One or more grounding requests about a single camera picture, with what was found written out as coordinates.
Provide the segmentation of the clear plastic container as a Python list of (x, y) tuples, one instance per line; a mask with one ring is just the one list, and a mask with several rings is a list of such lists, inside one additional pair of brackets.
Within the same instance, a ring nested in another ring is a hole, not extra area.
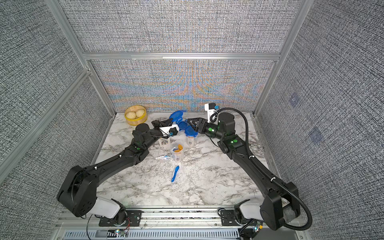
[(175, 152), (175, 150), (178, 148), (178, 145), (182, 145), (182, 144), (179, 144), (179, 143), (173, 143), (172, 144), (172, 147), (171, 147), (171, 154), (172, 154), (172, 158), (173, 160), (176, 162), (176, 163), (180, 163), (184, 160), (184, 146), (183, 146), (183, 150), (180, 151), (180, 152)]
[(197, 136), (187, 136), (187, 145), (192, 148), (196, 145)]

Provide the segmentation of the blue lid back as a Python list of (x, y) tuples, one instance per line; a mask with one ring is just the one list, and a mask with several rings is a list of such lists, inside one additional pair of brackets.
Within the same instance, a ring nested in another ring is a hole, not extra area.
[(183, 121), (183, 115), (185, 112), (185, 110), (175, 111), (170, 115), (170, 119), (172, 119), (174, 123), (179, 124)]

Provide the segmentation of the blue lid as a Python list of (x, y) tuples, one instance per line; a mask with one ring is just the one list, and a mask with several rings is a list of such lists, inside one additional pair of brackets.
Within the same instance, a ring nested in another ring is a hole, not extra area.
[(187, 121), (182, 121), (178, 123), (179, 131), (185, 131), (189, 126), (189, 123)]
[(179, 124), (183, 121), (183, 115), (185, 112), (185, 110), (175, 111), (170, 115), (170, 119), (172, 119), (174, 123)]
[(196, 138), (198, 136), (198, 132), (196, 132), (192, 126), (188, 126), (186, 129), (185, 129), (185, 135), (187, 137), (191, 137), (191, 138)]

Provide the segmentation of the orange cap bottle four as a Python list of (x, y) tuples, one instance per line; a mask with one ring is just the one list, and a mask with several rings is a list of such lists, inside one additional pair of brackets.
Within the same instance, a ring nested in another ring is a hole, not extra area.
[(183, 150), (183, 146), (182, 145), (178, 145), (178, 148), (175, 150), (175, 152), (180, 152)]

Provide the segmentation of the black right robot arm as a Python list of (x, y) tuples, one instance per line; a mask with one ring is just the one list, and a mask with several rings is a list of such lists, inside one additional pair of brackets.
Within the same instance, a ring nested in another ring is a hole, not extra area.
[(187, 122), (194, 131), (218, 139), (221, 151), (247, 173), (264, 197), (262, 204), (250, 199), (236, 204), (236, 221), (245, 228), (254, 221), (260, 221), (274, 231), (281, 227), (308, 230), (313, 224), (313, 217), (299, 198), (298, 188), (292, 182), (285, 183), (257, 159), (249, 145), (249, 125), (245, 124), (243, 140), (236, 134), (235, 117), (231, 111), (232, 108), (223, 108), (207, 119), (192, 118)]

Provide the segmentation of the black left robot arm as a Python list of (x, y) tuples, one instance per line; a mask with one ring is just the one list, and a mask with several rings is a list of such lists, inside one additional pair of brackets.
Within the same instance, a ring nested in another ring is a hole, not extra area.
[(179, 128), (174, 120), (152, 121), (139, 124), (133, 130), (131, 144), (117, 155), (98, 164), (71, 168), (59, 189), (57, 200), (76, 217), (87, 214), (114, 219), (119, 224), (125, 220), (125, 207), (116, 200), (97, 196), (101, 183), (142, 162), (149, 154), (149, 148), (160, 138), (168, 139), (177, 135)]

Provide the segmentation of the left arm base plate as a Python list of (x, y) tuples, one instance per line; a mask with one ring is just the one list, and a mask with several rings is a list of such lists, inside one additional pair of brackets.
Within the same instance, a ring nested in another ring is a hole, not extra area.
[(142, 219), (141, 210), (127, 210), (126, 207), (120, 202), (112, 199), (120, 209), (117, 214), (109, 219), (107, 217), (100, 217), (99, 227), (138, 227)]

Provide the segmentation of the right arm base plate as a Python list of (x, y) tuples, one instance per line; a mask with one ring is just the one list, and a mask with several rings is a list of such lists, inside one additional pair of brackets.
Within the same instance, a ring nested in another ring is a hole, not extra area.
[(256, 226), (263, 222), (263, 220), (259, 219), (247, 219), (240, 210), (219, 209), (217, 213), (224, 227), (245, 226), (250, 220), (252, 220), (251, 226)]

